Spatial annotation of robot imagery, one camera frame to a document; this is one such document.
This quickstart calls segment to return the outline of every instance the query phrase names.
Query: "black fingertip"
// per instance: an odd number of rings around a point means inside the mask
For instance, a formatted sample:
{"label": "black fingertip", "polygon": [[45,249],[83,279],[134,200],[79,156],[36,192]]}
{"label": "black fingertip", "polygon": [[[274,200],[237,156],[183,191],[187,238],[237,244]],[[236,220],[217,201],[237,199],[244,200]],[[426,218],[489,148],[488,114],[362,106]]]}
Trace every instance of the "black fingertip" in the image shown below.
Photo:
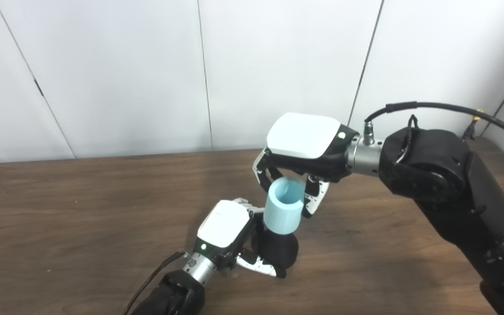
{"label": "black fingertip", "polygon": [[306,208],[303,208],[302,216],[305,217],[306,219],[310,219],[312,217],[312,214],[308,210],[306,210]]}
{"label": "black fingertip", "polygon": [[284,175],[274,166],[268,167],[269,175],[272,177],[272,179],[275,181],[278,178],[283,177]]}
{"label": "black fingertip", "polygon": [[243,248],[240,253],[240,258],[244,259],[250,265],[254,265],[256,260],[258,260],[258,255],[256,255],[253,251],[249,251],[248,249]]}
{"label": "black fingertip", "polygon": [[287,271],[285,269],[275,266],[273,267],[273,269],[276,271],[276,277],[280,279],[285,279],[285,277],[287,277]]}

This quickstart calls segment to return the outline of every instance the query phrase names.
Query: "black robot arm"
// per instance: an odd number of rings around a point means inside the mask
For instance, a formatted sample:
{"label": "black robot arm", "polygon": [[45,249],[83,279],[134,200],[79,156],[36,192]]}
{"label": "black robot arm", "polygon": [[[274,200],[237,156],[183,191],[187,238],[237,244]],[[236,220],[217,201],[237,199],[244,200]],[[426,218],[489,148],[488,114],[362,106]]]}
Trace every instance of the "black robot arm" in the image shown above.
{"label": "black robot arm", "polygon": [[446,241],[456,245],[483,281],[483,295],[504,315],[504,192],[477,153],[444,130],[409,128],[386,138],[378,175],[397,195],[414,199]]}
{"label": "black robot arm", "polygon": [[[274,141],[273,145],[268,141],[268,147],[254,163],[254,172],[258,177],[264,175],[262,170],[267,168],[272,175],[277,176],[280,174],[277,168],[284,168],[299,174],[308,173],[309,178],[313,175],[325,178],[328,183],[351,173],[378,176],[392,193],[413,199],[439,235],[464,253],[483,279],[480,285],[483,295],[499,315],[504,315],[504,192],[478,154],[472,152],[468,144],[452,132],[419,129],[414,116],[410,118],[407,128],[390,135],[386,140],[374,138],[374,118],[417,107],[475,114],[504,129],[504,122],[460,106],[428,102],[389,104],[365,120],[362,135],[344,129],[344,126],[328,133],[326,142],[338,143],[339,146],[328,146],[326,151],[331,152],[332,156],[340,156],[340,159],[332,161],[342,160],[346,167],[344,171],[343,164],[334,166],[333,163],[319,163],[326,153],[308,162],[298,158],[300,154],[297,152],[290,151],[287,154],[289,151],[284,151],[287,143],[297,143],[301,139],[292,128],[281,128],[278,121],[270,135],[288,141]],[[311,117],[303,115],[296,118],[308,129],[304,134],[322,130],[322,125],[315,123],[320,118]],[[287,155],[281,158],[273,154],[276,150],[279,154],[284,152]],[[266,159],[266,152],[272,155],[271,161]],[[259,161],[264,163],[262,168],[258,167],[262,164]],[[336,177],[328,180],[331,178],[328,174],[336,174]],[[259,182],[266,190],[270,187],[268,181],[262,182],[259,178]],[[305,205],[308,197],[312,197],[309,191],[305,194]],[[323,197],[318,195],[315,199],[316,208]]]}
{"label": "black robot arm", "polygon": [[198,315],[206,302],[205,288],[184,270],[162,277],[132,315]]}

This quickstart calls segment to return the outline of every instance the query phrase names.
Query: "light blue cup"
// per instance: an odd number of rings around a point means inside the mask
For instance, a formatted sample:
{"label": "light blue cup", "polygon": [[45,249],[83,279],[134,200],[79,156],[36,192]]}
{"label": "light blue cup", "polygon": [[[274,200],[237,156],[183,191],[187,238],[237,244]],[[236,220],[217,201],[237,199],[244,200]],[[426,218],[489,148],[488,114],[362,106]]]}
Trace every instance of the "light blue cup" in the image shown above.
{"label": "light blue cup", "polygon": [[264,224],[274,233],[293,233],[301,222],[305,182],[295,177],[281,177],[269,187]]}

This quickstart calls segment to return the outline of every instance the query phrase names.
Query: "robot finger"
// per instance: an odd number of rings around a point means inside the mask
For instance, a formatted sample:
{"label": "robot finger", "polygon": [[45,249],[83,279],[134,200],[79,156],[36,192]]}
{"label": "robot finger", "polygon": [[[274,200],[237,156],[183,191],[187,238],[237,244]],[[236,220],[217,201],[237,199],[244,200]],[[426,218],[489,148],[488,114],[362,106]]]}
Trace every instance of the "robot finger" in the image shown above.
{"label": "robot finger", "polygon": [[248,212],[250,212],[252,214],[264,213],[264,208],[254,207],[253,205],[250,205],[249,203],[243,203],[242,205],[245,206],[246,209],[248,210]]}
{"label": "robot finger", "polygon": [[241,267],[264,275],[282,279],[287,276],[285,269],[271,265],[265,259],[261,259],[259,255],[245,248],[242,249],[242,252],[236,257],[236,263]]}
{"label": "robot finger", "polygon": [[324,199],[329,187],[330,182],[324,181],[324,179],[320,179],[312,175],[308,176],[304,189],[304,206],[302,208],[303,217],[312,217],[318,209],[318,206],[320,206],[322,199]]}
{"label": "robot finger", "polygon": [[236,198],[236,199],[233,199],[232,202],[236,202],[236,203],[248,203],[248,200],[244,199],[244,198]]}
{"label": "robot finger", "polygon": [[258,183],[266,192],[268,192],[270,185],[272,184],[272,181],[270,181],[270,179],[268,178],[268,173],[274,172],[274,174],[270,175],[282,176],[279,170],[272,167],[270,161],[270,150],[268,148],[265,148],[264,150],[262,150],[262,152],[260,152],[256,160],[254,161],[254,164],[252,165],[252,170],[254,171],[254,175],[256,175]]}

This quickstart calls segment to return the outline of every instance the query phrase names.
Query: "black object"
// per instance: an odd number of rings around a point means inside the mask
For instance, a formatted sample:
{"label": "black object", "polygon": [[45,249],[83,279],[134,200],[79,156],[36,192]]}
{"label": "black object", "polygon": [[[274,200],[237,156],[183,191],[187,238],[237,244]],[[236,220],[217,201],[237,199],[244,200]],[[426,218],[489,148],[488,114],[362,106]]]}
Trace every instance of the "black object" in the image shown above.
{"label": "black object", "polygon": [[437,108],[437,109],[444,109],[444,110],[450,110],[452,112],[458,112],[458,113],[465,113],[465,114],[470,114],[472,116],[477,116],[480,117],[484,120],[487,120],[488,122],[500,127],[501,129],[504,130],[504,121],[488,115],[486,113],[480,112],[478,110],[472,109],[472,108],[466,108],[463,106],[456,106],[456,105],[450,105],[450,104],[442,104],[439,102],[399,102],[396,104],[386,104],[386,107],[381,108],[380,110],[377,110],[376,112],[370,114],[364,121],[369,122],[375,119],[376,117],[382,115],[382,114],[387,114],[387,113],[394,113],[398,112],[400,110],[406,110],[406,109],[414,109],[418,107],[423,107],[423,108]]}
{"label": "black object", "polygon": [[400,163],[404,158],[410,153],[410,149],[412,147],[412,137],[413,137],[413,132],[412,132],[412,124],[414,125],[413,127],[416,129],[419,129],[420,126],[417,124],[417,117],[415,115],[412,115],[409,120],[408,120],[408,127],[406,129],[406,137],[404,137],[404,143],[402,144],[402,149],[400,150],[400,153],[398,154],[398,159],[396,160],[397,163]]}
{"label": "black object", "polygon": [[462,134],[462,137],[460,140],[462,141],[468,141],[470,140],[475,140],[474,135],[476,135],[476,124],[478,123],[477,119],[472,119],[472,122],[466,127],[466,130],[464,130],[464,133]]}
{"label": "black object", "polygon": [[482,277],[480,289],[504,315],[504,193],[466,142],[444,130],[412,130],[411,149],[398,163],[407,128],[382,146],[378,175],[396,195],[414,199],[446,241]]}
{"label": "black object", "polygon": [[258,235],[258,254],[274,267],[288,269],[297,260],[297,237],[293,233],[281,235],[265,230]]}
{"label": "black object", "polygon": [[156,277],[156,275],[158,273],[160,273],[160,271],[164,267],[168,266],[168,264],[170,264],[171,262],[175,261],[176,259],[178,259],[178,258],[180,258],[182,256],[184,256],[184,252],[176,252],[176,253],[170,255],[170,257],[168,257],[167,259],[165,259],[162,262],[162,264],[160,264],[160,266],[158,268],[156,268],[155,271],[152,272],[152,274],[150,274],[150,276],[146,279],[146,281],[138,289],[138,291],[136,291],[136,293],[133,295],[132,299],[128,302],[128,305],[124,309],[124,312],[122,312],[122,315],[127,315],[128,314],[128,312],[130,311],[130,308],[135,303],[135,301],[137,300],[137,298],[139,297],[139,295],[143,292],[143,290],[147,287],[147,285],[149,285],[149,283],[154,279],[154,277]]}
{"label": "black object", "polygon": [[162,278],[132,315],[198,315],[206,303],[205,288],[183,270]]}

